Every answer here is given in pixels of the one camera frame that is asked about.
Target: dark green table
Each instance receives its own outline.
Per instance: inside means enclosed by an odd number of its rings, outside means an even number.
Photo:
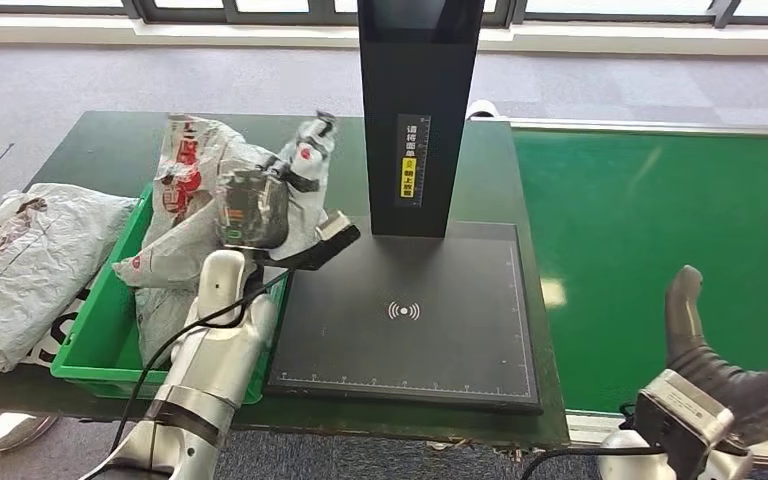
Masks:
[[[211,116],[244,132],[253,143],[277,149],[291,138],[301,117]],[[86,113],[32,180],[74,183],[137,196],[152,178],[165,116],[155,113]],[[361,119],[345,119],[331,163],[326,203],[348,215],[368,214]],[[515,223],[533,337],[535,365],[545,413],[540,417],[431,408],[403,403],[266,397],[240,410],[237,428],[349,433],[428,439],[470,438],[494,444],[558,445],[569,439],[552,344],[539,290],[529,223],[519,182],[510,127],[469,123],[464,132],[451,217]],[[123,401],[97,399],[50,377],[35,366],[0,374],[0,411],[24,411],[108,420]],[[146,404],[135,412],[144,411]]]
[[[514,127],[568,408],[616,411],[664,368],[664,289],[687,263],[710,344],[768,368],[768,130]]]

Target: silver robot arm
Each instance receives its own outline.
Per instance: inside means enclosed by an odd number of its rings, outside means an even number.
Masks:
[[[212,253],[202,268],[187,323],[238,300],[254,269],[254,262],[239,251]],[[227,325],[238,315],[239,308],[211,323]],[[82,480],[213,478],[231,419],[275,322],[275,307],[263,294],[248,305],[236,327],[198,327],[182,336],[145,418]]]

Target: package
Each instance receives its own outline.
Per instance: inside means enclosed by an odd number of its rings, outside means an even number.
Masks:
[[[2,372],[31,351],[90,281],[136,204],[74,185],[37,184],[20,195],[0,227]],[[13,197],[7,201],[15,206]]]
[[[270,243],[272,258],[295,255],[319,241],[316,226],[326,218],[323,203],[335,133],[335,118],[320,113],[275,154],[246,143],[242,134],[221,122],[170,115],[154,177],[154,213],[142,249],[113,265],[126,285],[138,288],[144,362],[183,327],[201,267],[225,243],[221,233],[227,229],[220,225],[231,210],[225,202],[229,178],[268,177],[260,185],[278,185],[285,192],[277,210],[285,225],[281,238]],[[249,193],[254,195],[243,196],[254,200],[244,202],[247,210],[238,214],[250,226],[254,209],[269,206],[262,205],[266,195]],[[245,243],[251,238],[242,240],[240,246],[252,246]]]
[[[204,259],[221,246],[212,201],[217,177],[254,168],[270,155],[221,122],[170,115],[154,176],[151,223],[142,250],[113,266],[119,278],[131,287],[191,288]]]

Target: black cable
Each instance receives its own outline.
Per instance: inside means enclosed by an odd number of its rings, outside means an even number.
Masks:
[[[629,447],[629,448],[565,448],[562,450],[547,450],[545,452],[537,454],[536,457],[534,457],[534,460],[531,461],[531,463],[528,464],[527,467],[525,467],[525,470],[522,471],[522,477],[520,477],[520,480],[528,480],[529,477],[531,477],[531,474],[534,473],[535,470],[537,470],[537,467],[540,466],[543,462],[546,460],[549,460],[550,458],[555,457],[562,457],[566,455],[583,455],[583,456],[615,456],[615,457],[625,457],[625,456],[641,456],[641,455],[658,455],[660,453],[664,453],[664,449],[660,447]]]
[[[226,313],[234,310],[235,308],[251,302],[252,300],[257,298],[258,295],[266,292],[267,290],[269,290],[270,287],[272,287],[279,281],[283,280],[284,277],[286,277],[287,274],[290,273],[290,271],[291,271],[290,269],[287,269],[281,272],[280,275],[264,283],[260,287],[257,287],[251,292],[247,293],[246,295],[243,296],[243,298],[237,300],[236,302],[228,305],[227,307],[221,308],[211,313],[210,315],[204,318],[200,318],[197,321],[187,325],[186,327],[179,330],[178,333],[172,335],[168,340],[166,340],[163,343],[163,345],[160,346],[160,348],[157,349],[156,352],[154,352],[154,355],[151,356],[149,361],[143,367],[142,372],[140,372],[140,377],[137,379],[137,383],[134,385],[134,391],[131,392],[131,396],[128,397],[128,401],[125,403],[125,411],[122,412],[122,418],[119,420],[119,428],[116,429],[116,436],[113,437],[113,445],[110,447],[111,454],[114,451],[116,451],[116,447],[118,447],[119,442],[122,441],[122,434],[125,432],[125,424],[128,422],[128,413],[131,410],[131,405],[134,403],[134,401],[137,399],[137,396],[140,394],[140,388],[142,388],[143,383],[145,383],[146,377],[148,377],[148,372],[151,371],[151,368],[154,366],[154,364],[157,362],[157,360],[160,358],[163,352],[165,352],[167,348],[169,348],[173,343],[175,343],[175,341],[178,340],[178,338],[180,338],[182,335],[186,334],[187,332],[195,328],[198,328],[198,327],[234,328],[236,327],[237,325],[240,324],[240,322],[243,321],[243,316],[245,315],[245,308],[240,309],[240,314],[237,316],[237,318],[233,322],[229,323],[228,325],[209,325],[207,322],[213,320],[214,318],[221,317],[222,315],[225,315]]]

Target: robotic arm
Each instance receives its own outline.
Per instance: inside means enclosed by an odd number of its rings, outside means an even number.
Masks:
[[[768,371],[743,370],[708,346],[696,308],[701,288],[691,266],[673,279],[664,310],[667,369],[638,394],[630,425],[603,443],[664,454],[602,456],[603,480],[739,480],[752,467],[748,447],[768,440]]]
[[[277,322],[265,293],[276,279],[264,285],[264,266],[318,270],[360,237],[342,213],[322,210],[335,121],[319,112],[280,153],[220,178],[225,248],[202,265],[187,327],[172,344],[172,367],[143,420],[84,480],[213,478]]]
[[[270,264],[288,270],[316,270],[360,236],[339,212],[317,229],[311,249]],[[192,324],[262,286],[262,265],[255,250],[223,249],[207,257],[198,297],[190,308]],[[210,479],[231,420],[240,408],[260,351],[275,328],[275,307],[266,294],[210,323],[231,328],[197,327],[172,349],[172,367],[145,417],[90,479]]]

